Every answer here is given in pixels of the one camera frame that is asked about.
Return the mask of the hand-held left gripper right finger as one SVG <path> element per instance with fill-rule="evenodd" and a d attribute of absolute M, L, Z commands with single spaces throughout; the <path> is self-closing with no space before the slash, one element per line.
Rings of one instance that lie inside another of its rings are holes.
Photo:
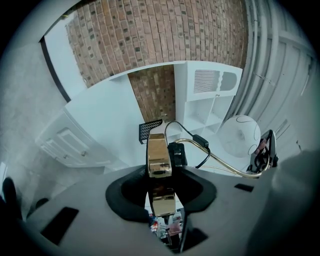
<path fill-rule="evenodd" d="M 182 256 L 243 256 L 278 168 L 244 178 L 177 167 L 174 189 L 185 211 Z"/>

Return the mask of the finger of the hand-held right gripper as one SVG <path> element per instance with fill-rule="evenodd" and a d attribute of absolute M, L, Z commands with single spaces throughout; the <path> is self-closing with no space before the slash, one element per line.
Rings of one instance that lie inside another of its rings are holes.
<path fill-rule="evenodd" d="M 261 136 L 261 142 L 265 141 L 266 143 L 274 138 L 274 131 L 269 129 Z"/>

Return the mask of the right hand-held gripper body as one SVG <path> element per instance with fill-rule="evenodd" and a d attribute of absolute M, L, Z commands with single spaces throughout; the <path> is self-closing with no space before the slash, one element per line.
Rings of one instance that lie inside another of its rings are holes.
<path fill-rule="evenodd" d="M 246 172 L 249 174 L 261 174 L 270 168 L 276 167 L 278 165 L 278 160 L 276 143 L 271 139 L 266 143 L 265 148 L 260 151 L 258 155 L 254 153 L 251 154 L 250 163 Z"/>

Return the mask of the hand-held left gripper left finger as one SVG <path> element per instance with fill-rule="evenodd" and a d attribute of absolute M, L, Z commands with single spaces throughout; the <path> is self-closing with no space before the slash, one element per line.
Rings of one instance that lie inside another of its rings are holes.
<path fill-rule="evenodd" d="M 26 220 L 41 232 L 64 208 L 78 210 L 59 244 L 59 252 L 71 256 L 173 256 L 151 233 L 147 223 L 126 221 L 106 201 L 107 187 L 137 167 L 101 174 L 80 181 L 35 210 Z"/>

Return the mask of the white desk with drawers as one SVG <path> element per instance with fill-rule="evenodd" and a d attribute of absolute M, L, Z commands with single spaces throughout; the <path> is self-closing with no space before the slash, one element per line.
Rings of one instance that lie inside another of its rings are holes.
<path fill-rule="evenodd" d="M 103 80 L 82 91 L 51 119 L 35 140 L 69 168 L 111 171 L 146 164 L 139 141 L 144 119 L 128 76 Z"/>

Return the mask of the person's right hand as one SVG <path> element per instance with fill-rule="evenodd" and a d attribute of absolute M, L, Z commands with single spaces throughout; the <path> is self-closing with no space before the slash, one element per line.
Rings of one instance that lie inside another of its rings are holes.
<path fill-rule="evenodd" d="M 261 151 L 264 150 L 264 148 L 266 147 L 267 144 L 267 140 L 264 138 L 261 140 L 261 142 L 259 143 L 257 149 L 255 150 L 254 154 L 258 155 Z"/>

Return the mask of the white hutch shelf unit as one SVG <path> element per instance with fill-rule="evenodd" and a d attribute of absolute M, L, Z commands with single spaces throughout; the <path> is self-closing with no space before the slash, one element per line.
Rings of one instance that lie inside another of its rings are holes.
<path fill-rule="evenodd" d="M 221 127 L 242 73 L 228 64 L 180 60 L 134 68 L 109 81 L 129 83 L 143 123 L 177 121 L 207 137 Z"/>

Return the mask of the black mesh file holder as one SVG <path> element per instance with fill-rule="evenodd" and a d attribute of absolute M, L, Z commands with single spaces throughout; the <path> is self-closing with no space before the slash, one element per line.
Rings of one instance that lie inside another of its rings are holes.
<path fill-rule="evenodd" d="M 150 131 L 156 127 L 159 127 L 163 123 L 162 119 L 145 122 L 138 126 L 138 140 L 141 145 L 147 143 Z"/>

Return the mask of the black skirting strip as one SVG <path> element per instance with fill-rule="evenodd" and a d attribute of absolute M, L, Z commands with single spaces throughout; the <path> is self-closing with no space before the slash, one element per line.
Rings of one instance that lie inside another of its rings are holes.
<path fill-rule="evenodd" d="M 58 75 L 57 75 L 55 68 L 53 66 L 53 63 L 51 61 L 44 36 L 40 39 L 39 43 L 41 45 L 43 56 L 44 56 L 45 62 L 47 64 L 48 70 L 52 76 L 52 79 L 53 79 L 57 89 L 59 90 L 60 94 L 63 96 L 65 101 L 67 103 L 69 103 L 71 101 L 71 99 L 70 99 L 69 95 L 67 94 L 66 90 L 64 89 L 62 83 L 60 82 L 60 79 L 58 78 Z"/>

